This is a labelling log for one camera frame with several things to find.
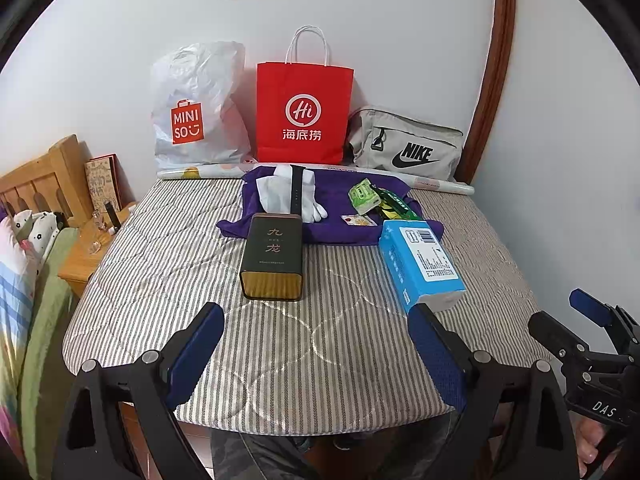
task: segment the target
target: white rope handle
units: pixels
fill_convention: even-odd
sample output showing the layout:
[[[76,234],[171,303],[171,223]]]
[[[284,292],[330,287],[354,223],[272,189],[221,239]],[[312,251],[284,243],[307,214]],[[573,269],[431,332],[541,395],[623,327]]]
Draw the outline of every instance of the white rope handle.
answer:
[[[318,34],[318,36],[322,38],[322,44],[324,44],[324,66],[326,66],[327,62],[329,61],[329,48],[326,45],[324,32],[322,32],[322,29],[320,29],[320,27],[315,27],[313,25],[303,25],[296,31],[296,33],[293,35],[291,43],[289,43],[289,48],[287,49],[287,55],[284,57],[284,62],[293,63],[293,61],[290,59],[293,56],[293,48],[298,42],[298,37],[305,30],[315,31]]]

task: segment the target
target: purple cloth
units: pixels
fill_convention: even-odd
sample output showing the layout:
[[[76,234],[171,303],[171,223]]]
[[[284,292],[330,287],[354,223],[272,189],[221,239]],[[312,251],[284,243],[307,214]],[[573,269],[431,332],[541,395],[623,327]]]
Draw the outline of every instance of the purple cloth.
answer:
[[[275,168],[259,166],[242,177],[245,181],[242,187],[242,218],[237,222],[219,221],[216,225],[223,235],[234,238],[247,237],[252,216],[264,212],[255,181],[258,178],[272,175],[274,170]],[[410,188],[399,178],[373,173],[363,174],[356,171],[314,170],[314,173],[316,174],[316,202],[326,209],[328,217],[313,224],[302,224],[302,240],[306,244],[351,246],[378,244],[382,234],[383,219],[377,213],[367,214],[378,224],[377,226],[353,226],[348,225],[342,219],[342,215],[356,214],[348,193],[364,178],[368,178],[372,184],[393,191],[402,197],[408,206],[422,217],[420,204],[417,200],[406,195]],[[435,220],[427,220],[427,222],[440,240],[444,226]]]

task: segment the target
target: nike bag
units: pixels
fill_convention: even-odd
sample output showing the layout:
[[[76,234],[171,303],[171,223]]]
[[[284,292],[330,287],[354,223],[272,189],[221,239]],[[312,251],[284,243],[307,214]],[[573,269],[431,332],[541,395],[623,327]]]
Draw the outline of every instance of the nike bag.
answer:
[[[449,180],[462,153],[461,131],[363,107],[349,120],[356,166]]]
[[[219,41],[184,46],[151,69],[158,170],[244,162],[249,137],[231,100],[244,70],[244,46]]]
[[[306,30],[322,38],[324,65],[290,61]],[[322,30],[305,25],[293,36],[284,63],[258,64],[255,136],[260,162],[342,162],[353,70],[327,62]]]

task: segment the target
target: wooden headboard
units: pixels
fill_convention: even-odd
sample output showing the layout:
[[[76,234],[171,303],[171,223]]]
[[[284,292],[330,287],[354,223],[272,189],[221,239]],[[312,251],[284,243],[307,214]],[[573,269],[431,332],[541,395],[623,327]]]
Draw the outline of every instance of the wooden headboard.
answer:
[[[65,137],[45,155],[0,176],[0,198],[12,214],[24,209],[62,212],[71,227],[79,227],[94,211],[84,163],[78,138]]]

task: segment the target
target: tissue box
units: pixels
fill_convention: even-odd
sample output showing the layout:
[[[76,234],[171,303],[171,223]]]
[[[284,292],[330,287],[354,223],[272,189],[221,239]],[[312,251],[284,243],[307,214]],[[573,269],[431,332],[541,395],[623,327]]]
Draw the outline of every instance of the tissue box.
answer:
[[[379,246],[407,313],[416,303],[447,310],[466,290],[427,222],[385,220]]]

